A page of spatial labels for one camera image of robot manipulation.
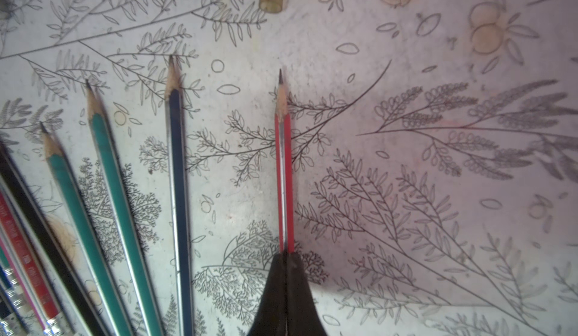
white surface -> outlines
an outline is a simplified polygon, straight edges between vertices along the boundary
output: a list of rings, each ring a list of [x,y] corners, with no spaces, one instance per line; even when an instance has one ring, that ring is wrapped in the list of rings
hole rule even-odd
[[[58,236],[97,303],[98,295],[89,281],[91,276],[69,225],[69,215],[50,181],[42,146],[31,140],[32,133],[39,133],[39,127],[34,119],[30,123],[32,114],[26,112],[47,106],[40,120],[50,124],[46,116],[53,117],[54,132],[80,179],[86,176],[81,170],[83,159],[88,158],[92,164],[89,171],[92,174],[96,160],[85,124],[81,83],[88,78],[100,87],[121,163],[131,165],[131,181],[136,184],[132,189],[142,196],[152,193],[149,198],[138,200],[136,217],[149,232],[146,260],[161,313],[168,325],[173,325],[168,334],[175,335],[176,327],[170,321],[176,312],[170,307],[175,294],[175,276],[171,261],[169,178],[162,169],[163,147],[155,151],[146,143],[153,137],[155,142],[166,144],[165,119],[164,112],[157,109],[160,98],[151,96],[147,87],[163,94],[160,72],[166,58],[162,54],[173,53],[176,47],[177,53],[183,54],[186,45],[184,54],[189,56],[190,66],[183,64],[184,86],[189,88],[192,115],[186,123],[187,132],[191,134],[187,140],[189,161],[190,164],[201,161],[191,169],[188,179],[195,253],[193,268],[197,275],[198,335],[231,336],[248,331],[266,277],[264,269],[268,268],[267,263],[264,265],[258,259],[263,254],[267,259],[276,250],[277,241],[272,238],[278,233],[275,161],[270,151],[273,96],[280,67],[290,91],[298,97],[300,104],[304,104],[293,107],[293,111],[298,113],[303,107],[309,107],[309,101],[315,108],[306,109],[293,121],[295,155],[304,150],[294,162],[295,210],[301,209],[297,204],[307,209],[311,204],[326,224],[339,224],[354,230],[351,239],[346,231],[339,234],[331,226],[326,230],[317,226],[312,233],[315,222],[307,224],[295,214],[295,238],[303,252],[317,253],[323,262],[322,267],[315,268],[323,271],[322,277],[317,278],[321,284],[312,283],[312,289],[329,335],[578,334],[574,317],[578,311],[575,286],[578,257],[576,246],[572,246],[578,244],[575,211],[578,138],[556,136],[575,136],[578,122],[575,115],[553,116],[554,113],[576,112],[574,109],[578,108],[574,94],[578,86],[578,60],[571,59],[578,57],[577,13],[574,11],[578,0],[547,0],[533,5],[528,3],[536,0],[400,0],[402,7],[393,7],[393,0],[285,0],[286,7],[280,14],[254,13],[255,4],[245,17],[244,10],[256,0],[221,0],[224,11],[231,10],[232,17],[222,19],[217,14],[218,21],[209,19],[203,28],[200,16],[210,18],[218,10],[217,0],[14,1],[9,5],[11,9],[21,9],[0,25],[4,44],[0,58],[0,79],[4,89],[0,105],[7,101],[14,104],[17,98],[22,98],[20,105],[32,107],[10,118],[10,104],[5,107],[8,115],[2,119],[0,134],[4,140],[18,142],[10,145],[12,156],[28,184],[35,186],[43,210],[55,224]],[[27,2],[30,6],[22,7]],[[482,2],[495,3],[476,7]],[[520,13],[519,17],[512,19],[517,13]],[[266,22],[259,24],[259,30],[256,22],[264,20]],[[509,31],[506,30],[508,20],[512,20],[513,26]],[[387,23],[394,23],[395,29],[390,30],[394,25],[385,25]],[[163,36],[169,38],[157,42]],[[153,51],[149,53],[143,47],[151,42],[156,43],[147,48]],[[491,53],[480,54],[475,50]],[[154,67],[158,68],[149,75]],[[380,78],[386,68],[387,72]],[[537,87],[493,113],[509,113],[509,118],[494,116],[471,125],[493,130],[452,129],[479,120],[470,109],[503,101],[503,96],[498,94],[546,79],[558,82]],[[400,119],[383,129],[399,130],[397,132],[358,136],[375,132],[383,124],[379,115],[384,114],[383,111],[375,109],[381,101],[397,97],[407,89],[423,87],[423,93],[408,104],[405,114],[409,114],[428,106],[427,91],[448,83],[467,83],[467,88],[455,95],[471,99],[466,100],[469,105],[444,111],[441,113],[443,119],[423,125],[446,129],[424,130],[420,134],[404,128],[403,119]],[[528,113],[530,105],[525,100],[560,92],[567,92],[568,96],[558,102],[544,103],[543,108],[534,108],[533,113]],[[325,109],[325,101],[328,107],[338,109]],[[526,113],[520,115],[523,104],[527,105]],[[61,114],[50,113],[59,109],[63,110]],[[434,113],[430,108],[422,113],[432,120],[430,114]],[[317,114],[322,115],[315,121]],[[526,128],[519,128],[522,125],[514,125],[512,117],[530,122],[525,123]],[[545,123],[547,120],[558,123]],[[244,132],[228,131],[231,125],[239,123]],[[408,126],[410,129],[423,127],[417,123]],[[494,143],[483,142],[487,150],[477,150],[482,148],[480,139],[466,138],[469,145],[456,144],[453,131],[472,132]],[[213,147],[202,146],[199,135],[213,143]],[[308,138],[310,135],[314,135],[312,140]],[[429,148],[432,141],[435,146]],[[556,144],[557,149],[545,146],[544,141]],[[449,163],[455,161],[461,169],[459,177],[437,169],[439,155],[437,166],[431,164],[436,147],[441,152],[447,149],[445,156],[452,157]],[[264,148],[263,152],[257,153],[261,148]],[[468,170],[467,165],[472,160],[466,165],[464,162],[470,154],[495,159],[493,148],[530,149],[516,161],[518,165],[526,166],[501,168],[499,171],[507,175],[495,173],[496,176],[513,178],[502,181]],[[351,199],[353,194],[348,193],[344,198],[338,198],[339,211],[333,208],[322,213],[325,205],[319,205],[323,201],[311,194],[320,182],[328,194],[340,195],[345,190],[342,186],[331,189],[330,180],[324,178],[330,167],[335,172],[342,167],[334,162],[337,150],[344,157],[351,152],[354,166],[363,160],[361,175],[365,178],[361,186],[352,184],[352,178],[345,178],[347,172],[340,173],[347,188],[364,198],[357,225],[348,223],[343,216],[349,214],[351,222],[356,220],[354,208],[359,197]],[[159,159],[161,163],[153,163],[148,172],[151,164],[145,164],[146,161]],[[243,168],[244,164],[240,164],[247,159],[249,166]],[[549,172],[541,161],[551,164]],[[493,161],[487,163],[494,167]],[[418,185],[423,174],[428,174],[425,183],[428,192],[435,184],[432,203],[437,205],[446,195],[450,196],[446,204],[451,203],[452,207],[442,212],[442,217],[459,212],[455,219],[444,222],[447,233],[442,231],[439,235],[441,242],[445,242],[442,249],[448,252],[449,247],[453,259],[438,257],[442,255],[439,250],[426,256],[430,246],[414,248],[425,242],[423,239],[415,244],[419,238],[415,233],[426,232],[426,224],[415,221],[426,218],[423,212],[411,209],[408,202],[417,202],[417,206],[429,215],[433,211],[415,196],[405,200],[404,194],[410,196],[411,188],[403,189],[398,179],[402,177],[402,165],[406,166],[410,181],[411,172],[416,173],[413,182]],[[372,185],[367,183],[366,176],[369,168],[378,169],[377,179],[382,173],[388,173],[383,193],[387,192],[389,184],[393,185],[392,192],[384,197],[385,210],[379,210],[378,214],[375,209],[379,208],[381,196],[370,190]],[[235,169],[248,171],[239,176]],[[562,180],[551,175],[556,172]],[[135,312],[134,289],[126,262],[119,245],[114,243],[114,226],[106,219],[106,207],[98,205],[104,195],[97,184],[95,187],[87,197],[89,210],[94,215],[94,222],[109,228],[108,232],[101,233],[106,239],[104,248],[114,260],[114,277],[137,326],[138,311]],[[384,225],[368,221],[372,217],[376,219],[374,223],[379,223],[382,217],[391,217],[387,209],[395,205],[396,225],[409,214],[404,227],[412,230],[411,233],[401,231],[398,226],[398,235],[394,236],[398,237],[397,243],[390,238]],[[548,216],[552,216],[550,226]],[[254,234],[249,233],[252,222],[264,222],[263,229],[254,229],[259,236],[252,237]],[[450,239],[458,229],[454,224],[459,224],[456,242]],[[433,223],[427,226],[431,241],[437,244],[437,227]],[[515,281],[511,281],[510,271],[501,259],[492,259],[495,252],[488,251],[488,234],[492,239],[501,240],[500,253],[507,251],[504,248],[511,248],[506,258],[509,265],[517,258],[516,250],[520,250],[519,261],[512,266]],[[465,250],[469,251],[470,245],[475,249],[474,263],[466,262],[469,269],[457,262],[461,253],[458,244],[465,241],[468,243]],[[368,246],[370,250],[375,247],[374,255],[360,250]],[[395,256],[398,263],[395,267],[403,267],[401,274],[382,266],[384,262],[394,262],[388,258],[391,256]],[[362,278],[363,274],[355,272],[356,266],[352,262],[364,257],[365,267],[375,267],[376,271]],[[573,269],[567,269],[568,263]],[[408,266],[412,276],[408,276]],[[567,277],[564,276],[569,285],[574,283],[573,291],[565,292],[567,287],[556,281],[555,268],[561,274],[567,269]],[[351,290],[343,290],[344,285],[349,285]],[[520,293],[530,294],[523,300],[523,311],[527,313],[516,310],[520,303],[516,295]],[[75,319],[70,312],[68,316]],[[76,320],[73,323],[77,331],[83,332]]]

fern drawing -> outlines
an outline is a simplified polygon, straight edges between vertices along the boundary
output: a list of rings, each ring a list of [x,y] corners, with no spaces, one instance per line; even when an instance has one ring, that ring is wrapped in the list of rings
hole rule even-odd
[[[42,130],[40,122],[51,130],[62,128],[64,121],[61,118],[62,109],[47,111],[48,105],[42,105],[34,110],[31,104],[23,104],[22,98],[6,100],[0,110],[0,142],[8,151],[10,147],[18,144],[11,139],[11,132],[24,131],[24,136],[34,144],[42,144]]]
[[[335,302],[349,310],[348,319],[397,324],[405,315],[428,318],[442,308],[492,308],[509,325],[546,335],[532,323],[545,311],[536,300],[546,285],[537,283],[538,268],[527,265],[511,238],[501,243],[488,234],[487,244],[478,246],[461,237],[450,196],[440,195],[428,173],[418,176],[402,166],[390,178],[339,150],[334,161],[337,166],[314,184],[316,201],[298,204],[295,214],[316,238],[365,243],[347,251],[358,276],[336,280],[343,297]],[[484,293],[472,288],[481,283],[488,285]],[[441,285],[453,291],[441,291]],[[490,289],[500,302],[488,297]]]
[[[304,171],[307,167],[314,166],[314,152],[319,156],[325,154],[331,140],[322,130],[329,123],[337,122],[336,119],[340,115],[368,94],[385,76],[390,64],[391,62],[387,64],[371,86],[351,101],[336,99],[333,94],[329,94],[327,98],[322,97],[321,101],[315,104],[313,101],[301,102],[295,94],[288,96],[292,119],[307,116],[302,122],[310,123],[310,126],[305,126],[305,130],[291,130],[291,137],[296,144],[292,148],[293,171]],[[231,182],[235,186],[240,186],[245,181],[258,178],[263,159],[275,156],[275,131],[265,126],[251,127],[238,110],[233,110],[224,123],[228,126],[226,134],[238,136],[235,140],[238,146],[233,148],[231,146],[234,144],[233,140],[217,139],[213,132],[206,128],[194,131],[187,138],[197,142],[197,150],[196,152],[189,148],[186,150],[187,171],[193,175],[201,175],[210,170],[210,161],[218,164],[226,157],[235,158],[238,163],[233,166],[235,176],[231,178]],[[139,159],[142,164],[148,166],[149,172],[166,171],[166,145],[162,141],[150,137],[141,146],[140,151]]]
[[[93,164],[90,159],[84,158],[83,165],[80,166],[80,173],[82,174],[78,180],[80,192],[92,220],[92,225],[97,232],[106,261],[112,266],[116,262],[124,260],[125,255],[112,213],[102,169],[98,162]],[[122,166],[121,173],[141,247],[144,252],[147,252],[148,245],[159,240],[154,227],[161,213],[161,205],[154,193],[142,193],[139,185],[132,180],[131,164]]]
[[[578,115],[578,109],[559,104],[567,93],[528,97],[557,82],[548,79],[527,83],[482,103],[476,97],[462,95],[467,83],[445,84],[427,92],[414,87],[375,106],[382,124],[363,135],[407,132],[427,138],[430,144],[423,150],[422,160],[452,176],[460,176],[466,168],[490,179],[509,180],[514,178],[509,170],[530,166],[536,160],[554,178],[578,182],[578,162],[569,154],[578,149],[578,137],[544,130],[558,125],[562,116]],[[510,109],[513,104],[517,104],[517,110]],[[436,126],[450,111],[464,111],[470,119],[456,126]],[[487,138],[499,133],[533,140],[522,149],[502,148]],[[388,157],[387,150],[378,155]]]

dark blue pencil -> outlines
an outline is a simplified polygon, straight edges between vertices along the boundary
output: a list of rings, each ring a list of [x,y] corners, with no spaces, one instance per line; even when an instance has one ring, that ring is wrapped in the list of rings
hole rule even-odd
[[[169,57],[169,71],[165,90],[166,142],[169,152],[170,203],[173,216],[177,305],[181,335],[192,335],[192,288],[190,231],[187,211],[187,172],[184,161],[183,111],[179,73],[173,57]]]

sharpened pencil tip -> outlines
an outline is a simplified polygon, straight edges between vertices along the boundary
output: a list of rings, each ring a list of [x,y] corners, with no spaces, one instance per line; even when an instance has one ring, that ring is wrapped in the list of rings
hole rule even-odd
[[[165,89],[165,99],[168,100],[170,94],[174,89],[180,89],[180,74],[179,68],[175,63],[175,57],[169,55],[169,65],[168,65],[168,72],[166,75],[166,89]]]
[[[46,128],[44,127],[44,123],[42,122],[40,122],[40,130],[42,130],[42,133],[48,134],[48,131],[46,130]]]
[[[279,69],[279,87],[277,89],[277,107],[275,112],[280,122],[283,121],[285,115],[288,113],[287,86],[283,83],[283,74],[281,73],[281,69]]]

metal ferrule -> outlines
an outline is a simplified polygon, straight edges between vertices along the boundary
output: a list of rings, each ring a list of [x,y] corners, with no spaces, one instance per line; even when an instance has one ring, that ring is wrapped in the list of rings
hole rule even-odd
[[[22,327],[14,312],[7,318],[0,320],[0,324],[2,324],[2,329],[4,329],[6,336],[26,336],[26,330]]]
[[[48,327],[44,330],[46,336],[73,336],[74,332],[70,329],[70,325],[63,312],[60,312],[55,318],[46,321]]]
[[[10,300],[10,303],[12,304],[12,307],[14,307],[14,309],[16,311],[20,311],[21,313],[28,313],[28,312],[32,311],[32,308],[28,304],[26,298],[24,298],[23,295],[16,292],[15,289],[13,289],[13,288],[5,289],[4,292],[6,292],[6,295],[8,296],[8,299]]]

